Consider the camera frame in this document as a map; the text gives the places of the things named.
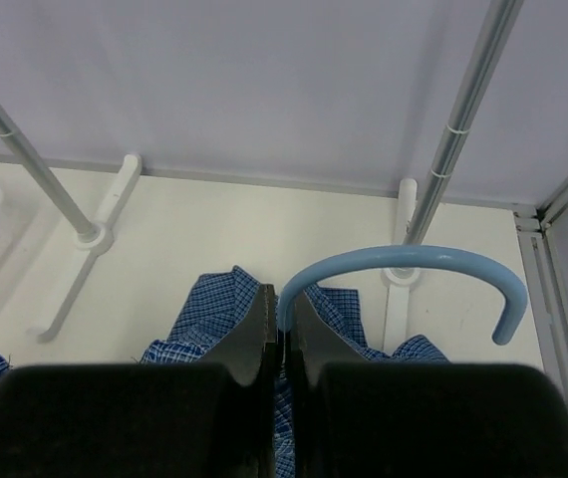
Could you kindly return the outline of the light blue wire hanger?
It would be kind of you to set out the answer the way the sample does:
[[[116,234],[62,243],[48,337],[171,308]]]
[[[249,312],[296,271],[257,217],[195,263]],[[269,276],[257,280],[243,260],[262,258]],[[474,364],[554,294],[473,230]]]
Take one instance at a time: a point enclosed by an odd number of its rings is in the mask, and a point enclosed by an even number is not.
[[[424,336],[406,340],[388,356],[370,348],[364,337],[361,321],[359,295],[356,290],[323,288],[316,282],[340,274],[381,268],[382,265],[397,266],[385,269],[389,281],[408,281],[417,269],[435,269],[461,273],[486,282],[497,288],[506,302],[496,326],[496,344],[509,342],[527,307],[523,299],[524,286],[503,265],[484,256],[458,249],[435,246],[385,246],[360,249],[322,260],[297,273],[283,288],[288,320],[292,315],[293,292],[304,293],[320,319],[330,326],[342,339],[368,359],[405,359],[446,361],[445,356]],[[257,297],[260,284],[239,266],[230,272],[204,274],[191,288],[186,302],[172,327],[168,339],[153,342],[142,356],[142,363],[173,364],[194,362],[210,352],[248,314]],[[0,380],[10,371],[9,362],[0,356]],[[274,411],[276,430],[292,425],[293,398],[291,387],[283,371],[275,380]],[[26,402],[18,398],[1,398],[0,411],[10,417],[28,418],[36,411],[44,411],[45,405],[37,405],[39,396],[36,385],[19,387],[27,392]]]

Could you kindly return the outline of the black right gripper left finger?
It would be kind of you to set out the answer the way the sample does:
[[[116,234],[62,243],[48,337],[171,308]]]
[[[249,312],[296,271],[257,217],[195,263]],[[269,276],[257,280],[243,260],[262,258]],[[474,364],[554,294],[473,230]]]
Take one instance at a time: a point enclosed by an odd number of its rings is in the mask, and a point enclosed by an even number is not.
[[[0,379],[0,477],[271,477],[274,291],[205,357],[18,367]]]

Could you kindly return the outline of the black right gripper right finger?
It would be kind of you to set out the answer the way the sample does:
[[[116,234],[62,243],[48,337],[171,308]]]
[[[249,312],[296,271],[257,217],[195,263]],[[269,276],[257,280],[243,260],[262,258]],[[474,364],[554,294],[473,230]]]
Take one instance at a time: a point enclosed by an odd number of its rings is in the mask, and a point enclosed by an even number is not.
[[[305,295],[286,339],[300,477],[568,477],[568,408],[534,367],[371,361]]]

